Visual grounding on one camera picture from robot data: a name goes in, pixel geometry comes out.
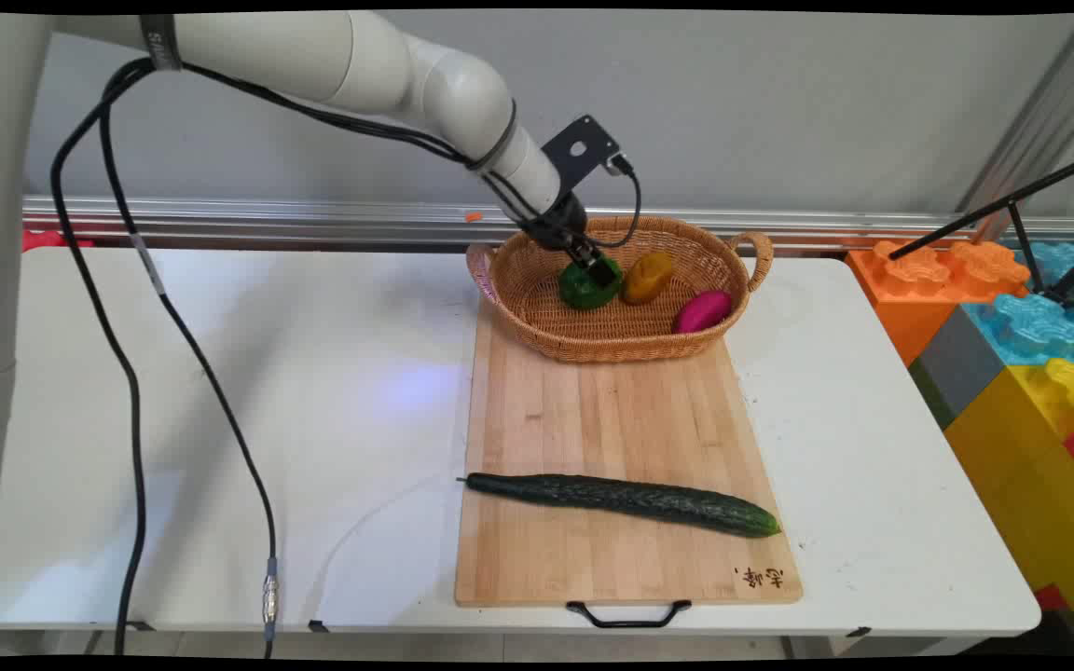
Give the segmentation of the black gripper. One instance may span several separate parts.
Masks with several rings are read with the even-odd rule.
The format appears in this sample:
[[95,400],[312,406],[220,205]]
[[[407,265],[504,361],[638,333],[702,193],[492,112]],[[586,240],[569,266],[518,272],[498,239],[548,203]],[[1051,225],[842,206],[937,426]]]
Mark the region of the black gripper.
[[566,252],[576,267],[587,271],[587,279],[601,289],[621,285],[621,268],[614,260],[585,240],[587,216],[574,192],[561,196],[545,215],[529,218],[521,230],[546,250]]

